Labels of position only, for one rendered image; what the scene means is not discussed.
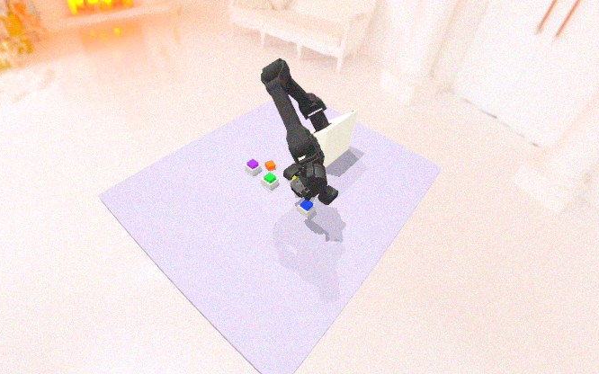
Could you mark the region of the blue button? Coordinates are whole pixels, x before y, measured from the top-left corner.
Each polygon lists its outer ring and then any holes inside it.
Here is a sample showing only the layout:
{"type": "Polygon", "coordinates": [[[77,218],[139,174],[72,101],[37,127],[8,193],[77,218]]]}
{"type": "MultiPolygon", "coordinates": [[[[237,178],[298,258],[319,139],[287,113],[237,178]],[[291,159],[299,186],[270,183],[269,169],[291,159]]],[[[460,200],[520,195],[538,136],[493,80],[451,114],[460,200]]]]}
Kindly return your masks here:
{"type": "Polygon", "coordinates": [[[316,209],[316,205],[311,201],[303,200],[298,206],[297,211],[306,218],[316,209]]]}

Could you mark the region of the green button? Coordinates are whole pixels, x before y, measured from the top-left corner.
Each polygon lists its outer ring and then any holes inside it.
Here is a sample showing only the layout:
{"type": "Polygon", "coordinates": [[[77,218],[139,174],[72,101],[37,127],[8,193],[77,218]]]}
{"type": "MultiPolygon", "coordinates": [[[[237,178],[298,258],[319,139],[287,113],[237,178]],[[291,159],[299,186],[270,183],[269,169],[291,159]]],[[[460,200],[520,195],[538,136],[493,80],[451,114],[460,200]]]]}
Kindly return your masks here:
{"type": "Polygon", "coordinates": [[[261,178],[261,184],[271,190],[275,185],[279,183],[279,178],[275,175],[268,173],[263,178],[261,178]]]}

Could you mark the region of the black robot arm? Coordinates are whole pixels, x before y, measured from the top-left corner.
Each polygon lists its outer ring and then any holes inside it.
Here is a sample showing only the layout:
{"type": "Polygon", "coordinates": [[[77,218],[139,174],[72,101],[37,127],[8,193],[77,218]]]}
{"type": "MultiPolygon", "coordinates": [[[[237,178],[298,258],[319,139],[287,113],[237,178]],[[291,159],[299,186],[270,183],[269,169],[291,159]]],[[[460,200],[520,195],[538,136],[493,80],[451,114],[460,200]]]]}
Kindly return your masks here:
{"type": "Polygon", "coordinates": [[[315,129],[313,133],[329,127],[333,122],[329,123],[324,113],[327,107],[323,100],[313,93],[306,93],[299,86],[282,58],[263,67],[262,71],[261,81],[272,97],[287,130],[286,140],[291,156],[298,169],[303,167],[306,170],[306,176],[301,174],[290,183],[291,190],[298,197],[307,198],[313,191],[323,191],[327,187],[326,168],[323,165],[325,155],[317,137],[300,122],[289,95],[298,103],[305,120],[310,119],[315,129]],[[310,115],[315,111],[318,112],[310,115]],[[305,158],[299,160],[302,156],[305,158]]]}

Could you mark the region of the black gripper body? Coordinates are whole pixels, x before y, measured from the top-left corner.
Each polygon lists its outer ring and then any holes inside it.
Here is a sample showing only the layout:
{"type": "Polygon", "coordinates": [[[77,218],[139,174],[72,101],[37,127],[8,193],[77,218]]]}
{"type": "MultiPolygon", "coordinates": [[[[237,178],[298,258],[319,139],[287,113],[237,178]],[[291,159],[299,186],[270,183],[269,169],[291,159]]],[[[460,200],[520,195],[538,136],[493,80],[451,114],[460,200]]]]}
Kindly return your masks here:
{"type": "MultiPolygon", "coordinates": [[[[304,174],[306,176],[306,170],[304,168],[298,169],[295,163],[290,165],[283,171],[283,177],[285,177],[289,181],[292,180],[292,177],[294,175],[298,177],[301,174],[304,174]]],[[[338,196],[338,190],[336,190],[330,185],[328,185],[323,191],[313,191],[313,193],[319,194],[317,197],[318,200],[326,206],[328,206],[338,196]]]]}

